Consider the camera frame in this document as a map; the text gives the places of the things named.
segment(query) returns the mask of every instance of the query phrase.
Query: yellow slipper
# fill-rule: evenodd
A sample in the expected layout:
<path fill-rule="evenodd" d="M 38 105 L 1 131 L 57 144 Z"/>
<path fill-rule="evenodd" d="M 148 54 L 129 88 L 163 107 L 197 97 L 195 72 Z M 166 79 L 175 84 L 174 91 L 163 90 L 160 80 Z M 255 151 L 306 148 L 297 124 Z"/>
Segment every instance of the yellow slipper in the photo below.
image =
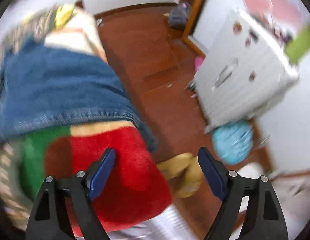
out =
<path fill-rule="evenodd" d="M 156 164 L 157 168 L 163 173 L 166 180 L 180 175 L 191 163 L 193 154 L 183 153 L 165 162 Z"/>
<path fill-rule="evenodd" d="M 197 157 L 194 157 L 183 176 L 176 197 L 186 198 L 192 196 L 199 189 L 203 179 L 204 174 L 199 166 L 198 159 Z"/>

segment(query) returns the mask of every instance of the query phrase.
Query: bolt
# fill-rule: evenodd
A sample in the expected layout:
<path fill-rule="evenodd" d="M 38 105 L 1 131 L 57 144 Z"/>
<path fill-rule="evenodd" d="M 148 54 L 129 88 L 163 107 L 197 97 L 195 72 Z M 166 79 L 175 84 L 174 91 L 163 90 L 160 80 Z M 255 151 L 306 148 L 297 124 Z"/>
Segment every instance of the bolt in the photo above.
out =
<path fill-rule="evenodd" d="M 265 177 L 265 176 L 261 176 L 261 181 L 263 181 L 263 182 L 267 182 L 267 181 L 268 181 L 268 178 L 267 178 L 267 177 Z"/>
<path fill-rule="evenodd" d="M 51 182 L 52 180 L 53 180 L 53 177 L 52 177 L 52 176 L 48 176 L 48 177 L 45 179 L 46 182 Z"/>
<path fill-rule="evenodd" d="M 79 172 L 76 173 L 76 176 L 81 178 L 81 177 L 85 176 L 85 172 L 84 171 L 79 171 Z"/>
<path fill-rule="evenodd" d="M 228 175 L 230 175 L 231 177 L 236 177 L 237 176 L 237 172 L 236 171 L 229 171 Z"/>

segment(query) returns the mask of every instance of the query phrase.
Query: wooden floor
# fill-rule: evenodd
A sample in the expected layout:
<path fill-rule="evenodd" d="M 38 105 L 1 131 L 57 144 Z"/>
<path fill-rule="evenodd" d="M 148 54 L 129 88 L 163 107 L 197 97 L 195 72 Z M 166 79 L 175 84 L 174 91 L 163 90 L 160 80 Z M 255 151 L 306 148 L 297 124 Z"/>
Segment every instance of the wooden floor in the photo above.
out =
<path fill-rule="evenodd" d="M 193 78 L 196 55 L 181 41 L 182 32 L 168 27 L 163 13 L 171 8 L 120 12 L 104 17 L 99 27 L 109 64 L 159 141 L 158 151 L 152 154 L 156 163 L 184 152 L 196 155 L 202 146 L 214 153 L 211 136 L 203 134 L 205 120 L 198 101 L 184 89 Z M 265 170 L 271 168 L 263 150 L 252 151 L 242 163 L 227 168 L 238 170 L 252 161 Z M 174 202 L 200 238 L 221 204 L 206 181 L 194 196 Z"/>

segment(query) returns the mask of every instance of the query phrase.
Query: green fabric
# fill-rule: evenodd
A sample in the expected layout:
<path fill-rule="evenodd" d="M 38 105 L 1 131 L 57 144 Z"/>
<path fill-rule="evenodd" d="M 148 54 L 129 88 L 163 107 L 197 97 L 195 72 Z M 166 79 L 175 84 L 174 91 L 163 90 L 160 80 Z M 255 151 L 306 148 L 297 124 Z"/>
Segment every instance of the green fabric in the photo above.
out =
<path fill-rule="evenodd" d="M 61 136 L 70 135 L 69 126 L 46 128 L 24 135 L 24 158 L 20 166 L 20 184 L 25 195 L 32 200 L 45 179 L 44 157 L 49 145 Z"/>
<path fill-rule="evenodd" d="M 297 64 L 305 53 L 310 50 L 310 25 L 303 28 L 294 41 L 285 47 L 285 53 L 290 59 L 291 64 Z"/>

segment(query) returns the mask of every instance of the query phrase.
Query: light blue ball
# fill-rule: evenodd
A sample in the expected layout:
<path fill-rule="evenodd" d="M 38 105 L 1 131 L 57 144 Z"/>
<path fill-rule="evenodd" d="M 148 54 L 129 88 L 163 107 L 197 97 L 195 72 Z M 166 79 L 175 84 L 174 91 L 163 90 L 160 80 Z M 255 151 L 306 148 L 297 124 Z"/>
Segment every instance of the light blue ball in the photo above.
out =
<path fill-rule="evenodd" d="M 231 122 L 220 126 L 212 135 L 217 156 L 226 164 L 243 161 L 253 146 L 253 130 L 247 121 Z"/>

